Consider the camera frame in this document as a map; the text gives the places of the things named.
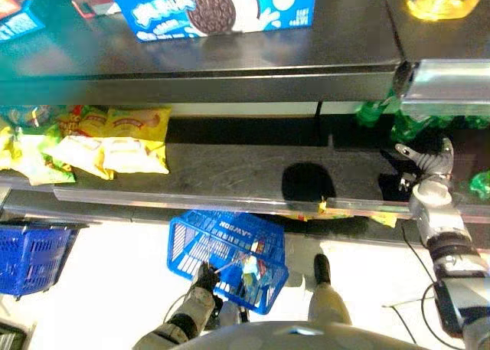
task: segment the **green bottle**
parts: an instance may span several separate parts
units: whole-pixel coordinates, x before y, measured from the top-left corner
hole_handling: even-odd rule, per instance
[[[405,143],[417,137],[417,134],[433,121],[432,116],[408,116],[401,110],[395,113],[391,139],[395,142]]]
[[[385,100],[366,101],[365,103],[362,104],[361,108],[356,113],[356,117],[358,118],[358,124],[361,126],[372,128],[380,119],[381,114],[383,113],[383,111],[386,110],[388,105],[392,103],[399,103],[399,102],[400,101],[395,96],[393,90],[390,90]]]
[[[432,121],[429,123],[429,128],[444,129],[451,124],[454,116],[431,116]]]
[[[490,199],[490,170],[480,172],[469,182],[469,189],[478,194],[480,199]]]
[[[490,116],[467,116],[465,120],[471,129],[485,129],[490,126]]]

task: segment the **yellow snack bag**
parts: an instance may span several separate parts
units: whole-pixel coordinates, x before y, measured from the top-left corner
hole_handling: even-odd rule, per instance
[[[60,127],[63,136],[69,136],[78,127],[78,123],[82,120],[82,116],[87,111],[88,106],[76,105],[69,112],[60,114],[56,121]]]
[[[132,137],[147,141],[165,141],[170,108],[149,110],[109,109],[106,137]]]
[[[103,167],[104,151],[101,138],[66,136],[58,145],[44,152],[102,179],[114,179],[114,171]]]
[[[81,113],[83,118],[74,123],[75,127],[68,126],[69,136],[45,152],[102,179],[114,179],[114,171],[103,167],[103,140],[100,137],[103,136],[107,114],[90,106],[74,110],[70,114],[72,120],[76,120]]]
[[[102,110],[90,108],[72,134],[86,137],[103,137],[106,121],[106,113]]]
[[[31,185],[74,183],[75,177],[70,166],[46,153],[60,139],[58,125],[35,129],[18,128],[11,168],[27,176]]]
[[[169,117],[170,108],[109,110],[103,167],[125,173],[168,174],[164,141]]]
[[[13,137],[13,129],[0,118],[0,170],[11,168],[12,153],[14,152]]]

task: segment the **store shelf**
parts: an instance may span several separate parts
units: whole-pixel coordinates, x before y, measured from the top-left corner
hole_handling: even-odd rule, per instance
[[[397,190],[394,167],[394,160],[403,160],[377,149],[170,143],[167,155],[170,175],[118,174],[115,180],[104,181],[77,170],[76,184],[30,187],[21,175],[2,172],[0,182],[14,190],[52,192],[58,200],[79,203],[80,210],[94,216],[100,205],[108,204],[325,218],[318,210],[324,197],[339,214],[389,212],[410,218],[408,195]],[[458,175],[468,164],[470,156],[458,159]],[[490,222],[490,206],[476,203],[466,195],[459,202],[465,221]]]
[[[122,15],[51,13],[2,44],[0,105],[381,99],[400,63],[383,0],[316,0],[312,28],[152,43]]]
[[[63,219],[85,224],[111,221],[115,223],[167,224],[185,210],[119,206],[58,201],[53,193],[37,191],[11,191],[5,200],[4,212],[8,216]],[[356,243],[382,243],[404,245],[401,228],[408,241],[420,244],[420,236],[414,220],[399,220],[395,228],[375,222],[370,218],[342,218],[334,220],[298,221],[278,215],[261,214],[261,218],[284,227],[286,233],[304,234],[329,240],[353,240]],[[485,224],[466,224],[477,248],[490,248],[490,229]]]
[[[490,0],[481,0],[465,18],[421,21],[413,17],[404,0],[386,0],[404,57],[422,59],[490,59]]]

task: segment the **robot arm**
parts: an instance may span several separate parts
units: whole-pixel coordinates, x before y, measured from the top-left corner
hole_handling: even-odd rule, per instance
[[[214,269],[203,263],[198,279],[191,286],[184,302],[172,317],[143,336],[134,350],[163,350],[173,348],[201,334],[216,305],[213,290],[219,282]]]
[[[452,202],[451,142],[443,140],[439,155],[420,154],[401,144],[395,149],[423,172],[421,181],[413,187],[409,208],[433,261],[436,306],[442,327],[452,337],[463,337],[468,350],[488,349],[490,268],[479,256]]]

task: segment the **oreo cookie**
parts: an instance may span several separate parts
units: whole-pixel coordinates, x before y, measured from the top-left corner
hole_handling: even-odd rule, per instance
[[[192,0],[195,9],[188,11],[189,21],[204,34],[231,31],[237,13],[231,0]]]

